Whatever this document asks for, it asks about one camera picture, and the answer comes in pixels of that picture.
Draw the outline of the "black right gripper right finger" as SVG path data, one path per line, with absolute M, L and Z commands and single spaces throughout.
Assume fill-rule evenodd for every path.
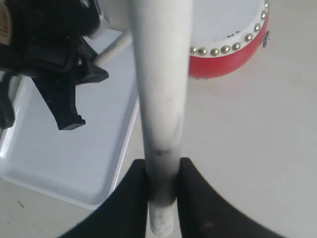
M 183 238 L 256 238 L 256 224 L 226 202 L 189 158 L 181 158 L 177 206 Z

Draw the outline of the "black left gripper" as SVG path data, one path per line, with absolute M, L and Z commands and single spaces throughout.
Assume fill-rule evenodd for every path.
M 75 85 L 108 79 L 86 42 L 99 26 L 95 0 L 3 0 L 0 3 L 0 126 L 13 126 L 9 99 L 14 76 L 30 77 L 59 130 L 86 124 L 76 109 Z

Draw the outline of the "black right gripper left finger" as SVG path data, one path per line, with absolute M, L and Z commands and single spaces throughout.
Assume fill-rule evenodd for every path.
M 136 159 L 107 200 L 63 237 L 144 238 L 148 193 L 145 161 Z

